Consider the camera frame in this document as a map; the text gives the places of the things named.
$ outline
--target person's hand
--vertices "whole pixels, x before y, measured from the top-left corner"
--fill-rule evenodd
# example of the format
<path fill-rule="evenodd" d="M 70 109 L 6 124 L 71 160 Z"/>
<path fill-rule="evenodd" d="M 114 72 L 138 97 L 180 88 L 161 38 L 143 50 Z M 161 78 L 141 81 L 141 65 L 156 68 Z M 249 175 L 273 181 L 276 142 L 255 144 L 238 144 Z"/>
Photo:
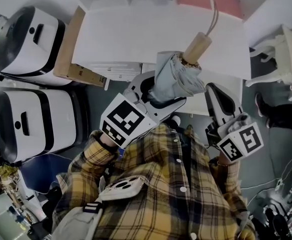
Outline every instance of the person's hand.
<path fill-rule="evenodd" d="M 227 157 L 225 156 L 225 154 L 223 152 L 220 152 L 220 154 L 219 154 L 218 163 L 221 166 L 228 166 L 231 164 L 231 162 L 227 159 Z"/>
<path fill-rule="evenodd" d="M 100 136 L 100 141 L 108 147 L 115 147 L 117 145 L 104 133 Z"/>

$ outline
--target shirt sleeve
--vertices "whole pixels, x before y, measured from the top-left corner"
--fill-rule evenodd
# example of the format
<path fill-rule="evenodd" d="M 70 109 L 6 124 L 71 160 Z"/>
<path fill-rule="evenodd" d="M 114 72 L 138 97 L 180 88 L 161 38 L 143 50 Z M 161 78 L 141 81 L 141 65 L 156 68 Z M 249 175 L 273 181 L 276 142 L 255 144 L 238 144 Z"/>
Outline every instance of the shirt sleeve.
<path fill-rule="evenodd" d="M 255 240 L 255 229 L 251 220 L 248 219 L 246 199 L 241 195 L 238 182 L 240 164 L 235 162 L 228 166 L 222 166 L 218 165 L 217 162 L 218 157 L 209 162 L 210 171 L 238 225 L 244 223 L 244 227 L 239 232 L 239 239 Z"/>
<path fill-rule="evenodd" d="M 53 230 L 63 217 L 75 207 L 83 207 L 98 197 L 98 182 L 107 164 L 117 156 L 117 148 L 111 149 L 99 141 L 100 131 L 94 131 L 88 148 L 69 165 L 68 173 L 57 175 L 62 197 L 53 212 Z"/>

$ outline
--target black shoe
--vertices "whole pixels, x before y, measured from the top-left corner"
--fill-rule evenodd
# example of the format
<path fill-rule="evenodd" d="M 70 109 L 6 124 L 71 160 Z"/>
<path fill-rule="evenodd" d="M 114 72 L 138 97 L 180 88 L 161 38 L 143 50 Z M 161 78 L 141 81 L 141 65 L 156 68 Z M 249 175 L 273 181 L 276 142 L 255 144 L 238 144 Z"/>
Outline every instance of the black shoe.
<path fill-rule="evenodd" d="M 264 102 L 260 92 L 257 92 L 255 95 L 255 104 L 257 106 L 259 116 L 265 117 L 267 115 L 266 108 L 268 107 L 268 104 Z"/>

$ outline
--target white chair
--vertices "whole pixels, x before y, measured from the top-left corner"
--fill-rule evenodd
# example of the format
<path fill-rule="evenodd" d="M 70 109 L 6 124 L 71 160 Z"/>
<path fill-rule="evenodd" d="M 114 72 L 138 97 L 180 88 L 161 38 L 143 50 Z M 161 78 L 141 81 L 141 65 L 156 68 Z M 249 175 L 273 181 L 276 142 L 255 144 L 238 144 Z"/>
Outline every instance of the white chair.
<path fill-rule="evenodd" d="M 275 58 L 277 69 L 273 72 L 262 75 L 251 80 L 247 80 L 247 87 L 256 83 L 269 83 L 283 81 L 286 85 L 292 85 L 292 31 L 282 25 L 283 35 L 278 35 L 275 39 L 265 40 L 255 47 L 255 51 L 250 53 L 250 57 L 260 53 L 267 53 L 268 57 L 262 62 L 267 62 Z"/>

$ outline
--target blue chair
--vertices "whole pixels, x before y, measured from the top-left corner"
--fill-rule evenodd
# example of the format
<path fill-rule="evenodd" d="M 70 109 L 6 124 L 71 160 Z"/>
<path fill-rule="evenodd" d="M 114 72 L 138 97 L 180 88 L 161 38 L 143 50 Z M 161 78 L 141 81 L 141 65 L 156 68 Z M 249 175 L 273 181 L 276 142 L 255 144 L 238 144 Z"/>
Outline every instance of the blue chair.
<path fill-rule="evenodd" d="M 25 161 L 20 171 L 29 189 L 46 194 L 50 185 L 57 182 L 56 175 L 68 171 L 71 161 L 60 155 L 44 154 Z"/>

